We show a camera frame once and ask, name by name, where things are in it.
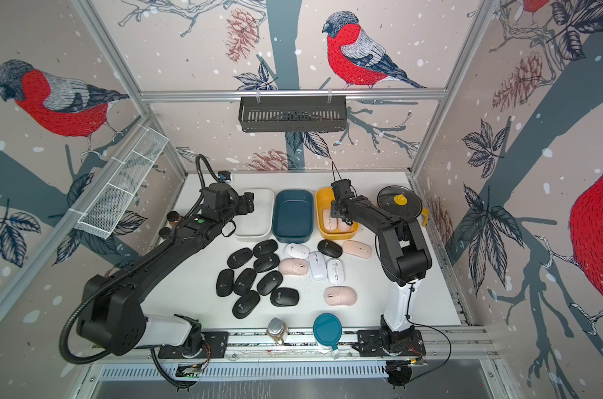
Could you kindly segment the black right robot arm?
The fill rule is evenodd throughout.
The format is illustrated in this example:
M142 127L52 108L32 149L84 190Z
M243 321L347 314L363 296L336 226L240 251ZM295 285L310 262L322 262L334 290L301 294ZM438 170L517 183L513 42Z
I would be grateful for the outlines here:
M421 200L404 186L386 186L372 202L358 196L348 179L332 182L331 190L331 215L348 224L361 224L375 234L376 256L391 281L382 328L388 333L411 329L416 291L433 264L418 221Z

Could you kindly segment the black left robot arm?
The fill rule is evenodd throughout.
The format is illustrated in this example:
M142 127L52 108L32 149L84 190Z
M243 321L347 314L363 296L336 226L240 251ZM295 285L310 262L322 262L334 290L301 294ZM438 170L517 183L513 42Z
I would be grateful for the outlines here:
M60 350L70 352L70 332L102 348L88 362L108 354L121 356L137 347L180 345L192 329L180 317L146 315L142 304L151 291L180 264L206 249L237 216L254 211L254 194L238 194L226 183L213 183L201 200L174 226L155 249L132 267L106 278L97 275L83 291L82 302L70 316L60 336Z

